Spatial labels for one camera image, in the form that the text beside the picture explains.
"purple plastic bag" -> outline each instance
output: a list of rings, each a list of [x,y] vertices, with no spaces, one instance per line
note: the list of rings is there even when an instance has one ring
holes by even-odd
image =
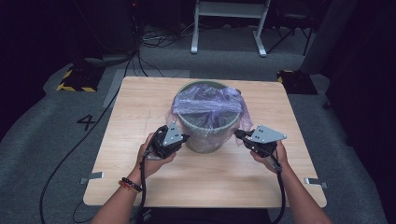
[[[216,151],[237,129],[249,131],[253,125],[240,91],[207,84],[192,85],[175,96],[166,114],[166,123],[172,121],[190,136],[187,147],[199,153]]]

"printed number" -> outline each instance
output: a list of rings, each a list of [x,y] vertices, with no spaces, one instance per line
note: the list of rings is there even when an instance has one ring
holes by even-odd
[[[87,116],[85,116],[84,118],[79,119],[79,120],[77,121],[77,123],[83,123],[83,124],[85,124],[85,130],[84,130],[84,131],[87,131],[88,128],[90,127],[90,124],[95,123],[95,121],[92,120],[92,115],[87,115]]]

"wristband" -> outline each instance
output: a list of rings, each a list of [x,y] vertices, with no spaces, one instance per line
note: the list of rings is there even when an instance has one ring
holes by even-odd
[[[136,183],[132,182],[126,177],[123,177],[122,180],[119,181],[119,184],[122,185],[125,189],[133,190],[136,193],[142,192],[142,188],[140,188]]]

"fingers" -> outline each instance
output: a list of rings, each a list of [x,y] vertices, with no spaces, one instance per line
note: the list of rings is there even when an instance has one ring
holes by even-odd
[[[279,147],[283,147],[283,143],[282,143],[281,140],[277,140],[277,141],[276,141],[276,144],[277,144]]]
[[[257,162],[261,162],[261,163],[264,163],[264,161],[265,161],[265,158],[262,158],[261,156],[259,156],[259,154],[257,154],[256,152],[254,152],[254,151],[250,151],[250,155],[253,157],[253,159],[255,160],[255,161],[257,161]]]
[[[173,159],[176,156],[176,152],[172,153],[168,158],[166,158],[165,160],[163,160],[163,164],[169,163],[171,161],[173,161]]]
[[[146,142],[145,144],[148,145],[149,144],[149,140],[151,140],[152,136],[154,135],[154,133],[149,133],[148,137],[146,138]]]

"gray carpet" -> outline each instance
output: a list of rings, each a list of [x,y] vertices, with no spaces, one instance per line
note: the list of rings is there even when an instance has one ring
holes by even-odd
[[[275,30],[262,33],[267,48],[278,39]],[[196,55],[190,54],[190,35],[165,48],[140,48],[142,59],[160,71],[170,71],[170,76],[188,71],[186,77],[276,81],[277,71],[300,67],[304,42],[301,32],[296,32],[261,58],[251,28],[245,28],[201,32]],[[77,121],[87,115],[99,119],[125,65],[108,67],[98,92],[56,91],[69,64],[49,78],[43,87],[47,95],[13,125],[1,142],[0,223],[40,222],[39,199],[46,181],[87,133],[85,125]],[[146,63],[143,66],[156,70]],[[134,58],[127,75],[140,74],[136,71],[140,67]],[[327,102],[324,92],[329,80],[322,75],[311,77],[318,95],[289,95],[289,99],[318,176],[330,186],[324,190],[328,200],[325,211],[334,223],[387,223],[375,183],[353,148],[346,145],[337,117],[322,108]],[[85,191],[85,185],[78,182],[92,170],[110,115],[111,108],[53,176],[43,202],[47,223],[75,223],[73,213]],[[82,204],[75,213],[76,221],[91,218],[97,209]],[[278,209],[270,209],[273,219],[277,214]],[[289,209],[281,223],[292,223]]]

